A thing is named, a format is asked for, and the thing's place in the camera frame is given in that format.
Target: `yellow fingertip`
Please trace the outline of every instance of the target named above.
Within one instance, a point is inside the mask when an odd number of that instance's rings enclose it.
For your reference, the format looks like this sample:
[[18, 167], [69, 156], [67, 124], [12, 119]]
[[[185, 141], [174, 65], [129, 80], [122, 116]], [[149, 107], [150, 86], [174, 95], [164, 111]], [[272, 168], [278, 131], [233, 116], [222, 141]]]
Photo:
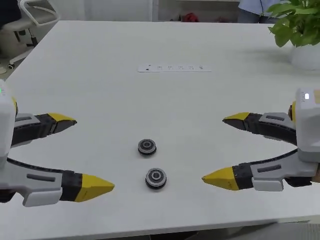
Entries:
[[100, 177], [82, 174], [82, 187], [75, 202], [84, 202], [94, 199], [100, 195], [111, 192], [115, 185], [109, 181], [103, 180]]
[[296, 101], [292, 103], [292, 122], [296, 123]]
[[232, 116], [227, 116], [223, 120], [238, 119], [238, 120], [244, 121], [248, 117], [249, 114], [250, 114], [250, 112], [240, 112], [240, 113], [237, 113]]
[[232, 167], [226, 167], [218, 171], [214, 171], [202, 177], [202, 180], [206, 184], [210, 184], [219, 188], [232, 191], [239, 190]]
[[74, 118], [62, 115], [60, 113], [50, 112], [50, 113], [48, 113], [48, 115], [50, 117], [52, 117], [54, 120], [56, 120], [57, 122], [60, 122], [60, 121], [76, 121]]
[[14, 97], [12, 97], [12, 101], [13, 101], [14, 109], [15, 109], [16, 114], [17, 114], [17, 111], [18, 111], [18, 104], [17, 104], [17, 100], [16, 100]]

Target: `table surface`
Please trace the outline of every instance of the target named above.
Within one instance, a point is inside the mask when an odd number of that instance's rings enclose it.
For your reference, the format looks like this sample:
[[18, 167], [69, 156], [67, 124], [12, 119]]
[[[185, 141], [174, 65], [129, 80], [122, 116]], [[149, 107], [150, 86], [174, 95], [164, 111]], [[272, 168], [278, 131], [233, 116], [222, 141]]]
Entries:
[[[115, 189], [93, 200], [0, 205], [0, 239], [101, 239], [238, 227], [320, 214], [320, 185], [228, 191], [202, 182], [217, 169], [294, 147], [222, 123], [238, 112], [286, 112], [320, 73], [294, 69], [267, 25], [60, 21], [7, 80], [21, 113], [78, 120], [11, 150], [18, 161], [99, 176]], [[139, 73], [145, 63], [202, 64], [212, 72]], [[141, 139], [156, 142], [143, 158]], [[159, 192], [150, 168], [167, 176]]]

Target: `power strip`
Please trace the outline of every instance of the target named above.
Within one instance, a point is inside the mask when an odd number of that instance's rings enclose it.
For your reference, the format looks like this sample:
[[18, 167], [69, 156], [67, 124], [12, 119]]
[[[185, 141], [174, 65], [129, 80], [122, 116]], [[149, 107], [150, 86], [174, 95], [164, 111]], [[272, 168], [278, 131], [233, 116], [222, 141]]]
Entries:
[[212, 72], [208, 66], [197, 64], [142, 64], [138, 67], [139, 73], [177, 73], [177, 72]]

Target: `robotic arm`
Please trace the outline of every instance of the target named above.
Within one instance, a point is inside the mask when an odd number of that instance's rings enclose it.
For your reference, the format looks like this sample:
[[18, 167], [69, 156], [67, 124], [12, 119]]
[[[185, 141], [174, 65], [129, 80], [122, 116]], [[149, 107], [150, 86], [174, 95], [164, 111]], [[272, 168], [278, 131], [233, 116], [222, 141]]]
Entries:
[[226, 117], [223, 122], [293, 144], [297, 149], [271, 159], [220, 169], [204, 176], [205, 183], [233, 191], [254, 188], [272, 192], [284, 189], [283, 180], [292, 187], [312, 184], [320, 163], [320, 90], [299, 89], [288, 114], [242, 112]]
[[72, 127], [76, 120], [58, 114], [18, 113], [17, 102], [4, 81], [0, 81], [0, 202], [9, 202], [15, 193], [23, 196], [25, 207], [83, 202], [113, 190], [111, 182], [99, 177], [29, 165], [8, 158], [10, 148], [26, 145]]

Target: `metal bearing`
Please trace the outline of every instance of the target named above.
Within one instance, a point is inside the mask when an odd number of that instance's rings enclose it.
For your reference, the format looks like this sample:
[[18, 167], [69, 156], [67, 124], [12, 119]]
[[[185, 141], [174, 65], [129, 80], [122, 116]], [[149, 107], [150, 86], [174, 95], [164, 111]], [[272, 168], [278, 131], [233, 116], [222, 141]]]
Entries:
[[145, 176], [145, 183], [151, 189], [161, 189], [166, 185], [167, 175], [160, 168], [150, 169]]
[[143, 139], [138, 143], [140, 154], [150, 156], [157, 151], [156, 143], [151, 139]]

